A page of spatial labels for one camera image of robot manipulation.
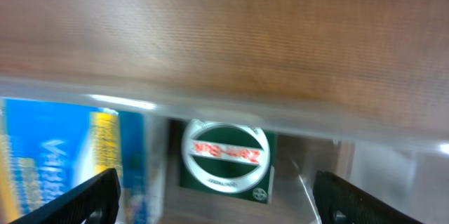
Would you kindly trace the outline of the clear plastic container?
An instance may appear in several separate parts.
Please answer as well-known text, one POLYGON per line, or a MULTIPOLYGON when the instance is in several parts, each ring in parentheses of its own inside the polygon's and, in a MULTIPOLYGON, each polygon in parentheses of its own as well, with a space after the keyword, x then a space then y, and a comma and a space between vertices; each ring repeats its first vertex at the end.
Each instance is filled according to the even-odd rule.
POLYGON ((1 100, 109 108, 144 118, 146 223, 322 223, 313 184, 329 171, 421 223, 448 222, 448 135, 401 129, 324 106, 255 103, 147 86, 2 78, 1 100), (192 119, 277 134, 271 201, 180 186, 182 123, 192 119))

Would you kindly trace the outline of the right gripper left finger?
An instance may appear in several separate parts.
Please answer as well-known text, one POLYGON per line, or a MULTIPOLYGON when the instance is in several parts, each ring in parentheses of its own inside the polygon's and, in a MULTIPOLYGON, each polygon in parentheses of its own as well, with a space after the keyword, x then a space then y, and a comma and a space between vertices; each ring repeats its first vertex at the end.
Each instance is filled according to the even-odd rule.
POLYGON ((114 224, 121 188, 109 168, 11 224, 114 224))

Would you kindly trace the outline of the blue yellow VapoDrops box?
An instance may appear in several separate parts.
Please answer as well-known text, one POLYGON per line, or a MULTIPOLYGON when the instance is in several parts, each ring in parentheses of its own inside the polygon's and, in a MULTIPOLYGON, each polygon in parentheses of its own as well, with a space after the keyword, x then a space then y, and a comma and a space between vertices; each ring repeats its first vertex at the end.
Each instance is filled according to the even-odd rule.
POLYGON ((118 223, 146 223, 144 118, 109 108, 1 100, 1 222, 108 168, 121 185, 118 223))

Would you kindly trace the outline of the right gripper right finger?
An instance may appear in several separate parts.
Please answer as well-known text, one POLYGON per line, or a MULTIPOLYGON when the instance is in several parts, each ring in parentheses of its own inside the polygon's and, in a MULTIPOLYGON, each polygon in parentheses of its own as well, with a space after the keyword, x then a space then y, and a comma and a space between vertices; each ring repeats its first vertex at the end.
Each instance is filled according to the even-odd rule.
POLYGON ((313 196, 323 224, 422 224, 329 171, 317 171, 313 196))

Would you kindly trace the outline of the green round-logo box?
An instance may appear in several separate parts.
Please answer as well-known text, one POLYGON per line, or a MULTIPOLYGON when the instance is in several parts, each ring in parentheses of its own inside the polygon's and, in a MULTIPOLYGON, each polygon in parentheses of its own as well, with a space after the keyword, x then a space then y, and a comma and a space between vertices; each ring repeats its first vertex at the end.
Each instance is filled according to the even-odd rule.
POLYGON ((271 201, 276 133, 192 119, 182 123, 180 186, 261 204, 271 201))

